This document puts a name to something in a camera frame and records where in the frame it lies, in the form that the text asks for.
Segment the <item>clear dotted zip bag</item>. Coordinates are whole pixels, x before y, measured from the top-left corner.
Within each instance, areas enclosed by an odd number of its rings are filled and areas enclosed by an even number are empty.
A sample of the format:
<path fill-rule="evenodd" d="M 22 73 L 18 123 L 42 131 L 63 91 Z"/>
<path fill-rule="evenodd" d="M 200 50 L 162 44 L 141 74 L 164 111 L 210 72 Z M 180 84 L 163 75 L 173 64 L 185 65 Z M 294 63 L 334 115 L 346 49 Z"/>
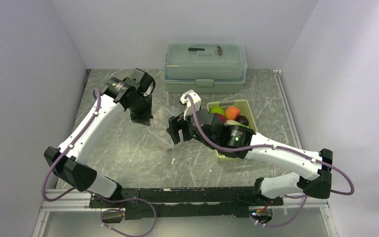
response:
<path fill-rule="evenodd" d="M 146 127 L 146 131 L 154 143 L 154 148 L 166 154 L 171 154 L 175 146 L 167 132 L 168 120 L 173 116 L 173 109 L 173 107 L 153 104 L 150 126 Z"/>

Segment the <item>green apple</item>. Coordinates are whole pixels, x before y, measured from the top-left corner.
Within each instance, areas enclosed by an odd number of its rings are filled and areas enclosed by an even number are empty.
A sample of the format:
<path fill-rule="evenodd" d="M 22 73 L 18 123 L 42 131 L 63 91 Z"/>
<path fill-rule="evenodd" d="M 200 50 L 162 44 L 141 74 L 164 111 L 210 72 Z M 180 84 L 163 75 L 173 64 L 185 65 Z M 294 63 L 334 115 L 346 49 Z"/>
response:
<path fill-rule="evenodd" d="M 220 114 L 222 116 L 225 116 L 225 111 L 222 107 L 220 106 L 213 106 L 211 109 L 210 109 L 210 113 L 214 113 L 214 114 Z"/>

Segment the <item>orange peach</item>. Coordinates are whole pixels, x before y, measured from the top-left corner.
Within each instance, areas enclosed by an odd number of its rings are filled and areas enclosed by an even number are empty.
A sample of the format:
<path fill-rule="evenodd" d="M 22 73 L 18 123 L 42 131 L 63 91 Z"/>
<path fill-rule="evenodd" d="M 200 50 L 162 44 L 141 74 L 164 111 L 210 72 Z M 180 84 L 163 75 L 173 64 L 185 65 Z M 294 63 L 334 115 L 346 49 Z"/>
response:
<path fill-rule="evenodd" d="M 235 106 L 230 106 L 225 110 L 227 120 L 236 120 L 241 114 L 241 110 Z"/>

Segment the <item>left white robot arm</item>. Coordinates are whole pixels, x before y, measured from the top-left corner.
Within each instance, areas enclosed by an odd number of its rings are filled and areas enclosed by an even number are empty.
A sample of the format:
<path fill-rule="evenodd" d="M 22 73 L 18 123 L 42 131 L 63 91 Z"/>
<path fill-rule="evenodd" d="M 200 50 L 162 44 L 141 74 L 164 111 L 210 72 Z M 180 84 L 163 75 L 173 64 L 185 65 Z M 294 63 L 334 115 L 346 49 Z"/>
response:
<path fill-rule="evenodd" d="M 110 78 L 101 89 L 93 89 L 96 101 L 83 121 L 58 147 L 45 150 L 50 173 L 73 190 L 89 191 L 101 196 L 107 206 L 118 206 L 123 198 L 122 186 L 88 166 L 90 153 L 113 120 L 126 111 L 133 123 L 150 125 L 155 86 L 151 75 L 136 68 L 129 77 Z"/>

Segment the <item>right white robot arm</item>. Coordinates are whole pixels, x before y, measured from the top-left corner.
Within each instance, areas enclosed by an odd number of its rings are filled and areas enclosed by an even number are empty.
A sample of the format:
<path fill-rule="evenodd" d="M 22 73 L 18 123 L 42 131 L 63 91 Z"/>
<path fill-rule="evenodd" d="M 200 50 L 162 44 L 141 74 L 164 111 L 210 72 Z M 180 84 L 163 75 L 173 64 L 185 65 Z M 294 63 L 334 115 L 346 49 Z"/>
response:
<path fill-rule="evenodd" d="M 227 158 L 267 162 L 289 171 L 274 178 L 258 178 L 252 191 L 253 201 L 264 205 L 270 199 L 303 193 L 312 198 L 327 199 L 331 193 L 331 162 L 333 153 L 327 149 L 308 152 L 285 146 L 239 124 L 225 124 L 217 114 L 207 110 L 168 120 L 167 132 L 174 144 L 195 139 Z"/>

